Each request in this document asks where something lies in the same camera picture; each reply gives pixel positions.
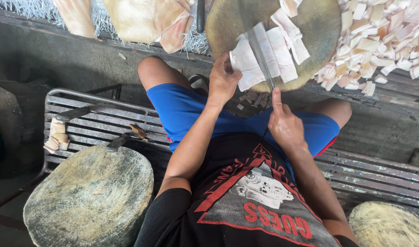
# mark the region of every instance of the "black t-shirt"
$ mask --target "black t-shirt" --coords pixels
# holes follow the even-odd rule
[[[324,228],[257,134],[212,139],[191,191],[155,199],[135,246],[356,246]]]

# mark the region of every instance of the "hand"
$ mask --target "hand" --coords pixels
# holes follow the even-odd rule
[[[278,145],[286,153],[296,152],[300,149],[308,150],[304,140],[302,120],[290,111],[288,105],[281,103],[279,87],[276,87],[272,92],[272,104],[273,112],[270,114],[267,126]]]
[[[229,52],[216,59],[214,67],[209,75],[209,93],[207,105],[223,106],[232,98],[235,88],[242,74],[240,71],[232,71]]]

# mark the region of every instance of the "person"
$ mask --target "person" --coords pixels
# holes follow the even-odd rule
[[[276,87],[273,108],[242,119],[222,109],[242,77],[228,60],[215,61],[208,97],[161,59],[138,65],[173,155],[135,246],[357,246],[313,160],[349,120],[349,103],[292,113]]]

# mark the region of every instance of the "round chopping board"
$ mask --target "round chopping board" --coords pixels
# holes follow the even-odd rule
[[[248,8],[254,9],[254,23],[262,21],[266,26],[281,6],[279,0],[243,0]],[[324,67],[336,51],[341,33],[341,11],[337,0],[304,0],[298,8],[298,15],[291,18],[300,29],[302,41],[310,57],[296,66],[298,79],[283,83],[280,77],[275,78],[275,86],[282,91],[302,87],[316,72]],[[218,58],[237,46],[235,40],[244,33],[237,0],[216,0],[207,18],[206,34],[211,55]],[[261,82],[251,89],[269,92],[266,82]]]
[[[147,207],[153,170],[140,153],[93,146],[63,161],[39,184],[24,207],[37,246],[118,245]]]
[[[399,205],[364,202],[352,210],[349,225],[363,247],[419,246],[419,216]]]

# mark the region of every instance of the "knife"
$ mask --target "knife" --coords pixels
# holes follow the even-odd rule
[[[263,50],[258,42],[256,33],[254,31],[254,23],[251,19],[253,14],[250,13],[249,9],[245,6],[245,0],[238,0],[239,11],[241,21],[243,22],[243,27],[246,30],[248,35],[249,45],[251,46],[252,52],[257,59],[258,65],[260,66],[261,71],[263,72],[264,78],[266,79],[267,86],[272,92],[275,88],[275,83],[273,82],[272,76],[270,75],[269,68],[267,67],[266,59],[264,58]]]

